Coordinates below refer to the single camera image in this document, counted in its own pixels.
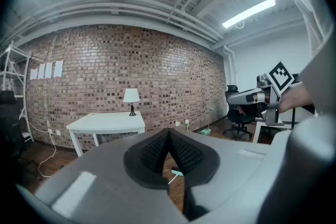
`table lamp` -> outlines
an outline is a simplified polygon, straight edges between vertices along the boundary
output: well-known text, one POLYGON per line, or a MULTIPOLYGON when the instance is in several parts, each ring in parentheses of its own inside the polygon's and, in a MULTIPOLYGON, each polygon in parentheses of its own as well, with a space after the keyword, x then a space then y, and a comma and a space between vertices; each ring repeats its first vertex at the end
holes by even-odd
POLYGON ((124 95, 124 103, 131 103, 130 116, 135 116, 133 102, 139 102, 139 94, 137 89, 126 89, 124 95))

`brick wall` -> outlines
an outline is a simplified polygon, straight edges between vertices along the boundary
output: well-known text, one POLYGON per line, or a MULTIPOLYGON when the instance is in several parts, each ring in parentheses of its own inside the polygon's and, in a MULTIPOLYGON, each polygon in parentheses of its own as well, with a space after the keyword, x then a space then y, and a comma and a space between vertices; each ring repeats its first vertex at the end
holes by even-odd
MULTIPOLYGON (((20 49, 46 61, 64 59, 62 78, 27 80, 29 121, 46 129, 49 120, 55 143, 73 147, 66 126, 93 112, 129 111, 124 90, 137 88, 147 131, 190 121, 190 130, 224 116, 226 111, 223 58, 210 50, 154 30, 116 25, 68 28, 37 38, 20 49), (208 108, 214 108, 209 114, 208 108)), ((31 60, 31 68, 39 65, 31 60)), ((37 140, 48 134, 31 128, 37 140)), ((100 142, 131 134, 99 135, 100 142)), ((80 135, 82 148, 93 146, 91 135, 80 135)))

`white table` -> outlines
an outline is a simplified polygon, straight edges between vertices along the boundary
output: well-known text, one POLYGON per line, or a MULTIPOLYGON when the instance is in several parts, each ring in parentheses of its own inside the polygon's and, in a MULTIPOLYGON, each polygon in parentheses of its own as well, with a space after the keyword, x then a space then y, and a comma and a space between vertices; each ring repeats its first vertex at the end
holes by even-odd
POLYGON ((145 124, 141 113, 135 111, 136 116, 129 116, 130 112, 119 113, 91 113, 67 126, 78 156, 83 151, 76 134, 92 134, 95 145, 99 146, 97 134, 116 134, 129 132, 145 132, 145 124))
POLYGON ((266 126, 266 127, 274 127, 274 128, 278 128, 278 129, 291 129, 292 128, 292 125, 289 124, 289 123, 285 123, 284 125, 277 125, 277 126, 267 126, 266 125, 266 122, 263 121, 262 118, 256 118, 257 120, 257 126, 256 126, 256 130, 254 132, 254 137, 253 137, 253 142, 252 143, 258 143, 258 139, 259 139, 259 134, 260 134, 260 129, 262 126, 266 126))
MULTIPOLYGON (((280 114, 279 116, 279 121, 280 122, 291 122, 292 121, 292 114, 293 114, 293 109, 290 109, 286 111, 285 113, 280 114)), ((295 109, 295 124, 298 124, 299 122, 303 121, 304 119, 313 116, 312 113, 307 111, 304 108, 296 108, 295 109)), ((260 134, 260 129, 262 126, 266 126, 266 123, 262 120, 262 118, 256 118, 257 120, 257 126, 256 126, 256 131, 254 132, 254 138, 253 138, 253 143, 258 143, 259 139, 259 134, 260 134)), ((290 130, 292 129, 292 124, 291 123, 285 123, 282 126, 268 126, 268 127, 274 127, 278 129, 286 129, 290 130)))

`office chair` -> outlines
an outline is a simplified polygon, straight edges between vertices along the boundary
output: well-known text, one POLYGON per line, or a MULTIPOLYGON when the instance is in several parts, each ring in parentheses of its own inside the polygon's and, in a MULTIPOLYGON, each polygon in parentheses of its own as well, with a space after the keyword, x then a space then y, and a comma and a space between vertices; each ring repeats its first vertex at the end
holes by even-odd
POLYGON ((22 183, 24 176, 33 176, 40 179, 37 174, 34 174, 26 169, 28 165, 34 161, 27 161, 22 158, 23 151, 26 150, 25 140, 22 136, 19 124, 20 108, 13 91, 0 92, 0 151, 5 159, 9 169, 14 175, 14 180, 22 183))
MULTIPOLYGON (((228 85, 227 86, 227 91, 225 92, 225 97, 226 99, 235 93, 238 93, 238 87, 235 85, 228 85)), ((239 140, 239 133, 247 133, 249 134, 249 138, 252 138, 252 134, 247 131, 247 127, 245 127, 245 124, 249 124, 255 120, 255 117, 253 116, 246 116, 243 114, 240 114, 239 110, 237 109, 236 105, 230 105, 229 106, 229 111, 227 113, 227 118, 232 122, 238 124, 238 126, 232 125, 230 129, 224 130, 223 134, 225 134, 227 131, 231 131, 231 133, 234 135, 234 139, 237 141, 239 140)))

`ceiling light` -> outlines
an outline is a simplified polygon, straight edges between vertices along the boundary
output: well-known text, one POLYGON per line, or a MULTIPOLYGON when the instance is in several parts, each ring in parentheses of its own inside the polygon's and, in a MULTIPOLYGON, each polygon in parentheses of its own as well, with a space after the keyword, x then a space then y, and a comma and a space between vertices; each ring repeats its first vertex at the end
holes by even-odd
POLYGON ((258 12, 261 12, 262 10, 266 8, 273 7, 275 5, 275 0, 266 0, 252 8, 247 9, 246 11, 238 14, 237 16, 231 18, 230 20, 227 20, 225 23, 223 23, 223 26, 225 28, 228 28, 232 25, 235 25, 237 22, 240 22, 241 20, 244 20, 258 12))

